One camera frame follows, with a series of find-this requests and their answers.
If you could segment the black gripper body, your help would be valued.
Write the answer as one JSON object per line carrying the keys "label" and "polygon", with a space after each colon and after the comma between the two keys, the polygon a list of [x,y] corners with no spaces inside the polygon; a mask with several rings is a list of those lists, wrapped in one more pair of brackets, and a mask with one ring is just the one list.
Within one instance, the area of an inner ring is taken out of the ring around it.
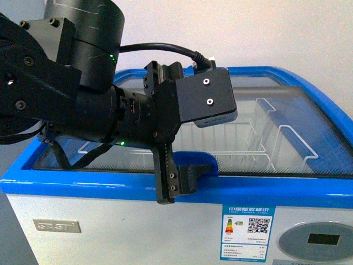
{"label": "black gripper body", "polygon": [[183,68],[180,62],[171,65],[160,65],[151,61],[145,69],[143,78],[144,92],[156,104],[156,127],[153,128],[154,176],[156,181],[157,203],[171,204],[174,198],[170,195],[172,188],[169,180],[178,177],[178,171],[173,160],[172,142],[180,128],[180,115],[176,80],[183,78]]}

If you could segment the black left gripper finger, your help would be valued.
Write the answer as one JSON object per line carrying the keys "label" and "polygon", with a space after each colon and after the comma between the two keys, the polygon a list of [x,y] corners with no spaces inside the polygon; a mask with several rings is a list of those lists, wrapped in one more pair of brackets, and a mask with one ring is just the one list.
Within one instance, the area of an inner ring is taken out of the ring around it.
{"label": "black left gripper finger", "polygon": [[173,196],[193,194],[197,190],[197,180],[212,169],[212,165],[177,166],[173,178]]}

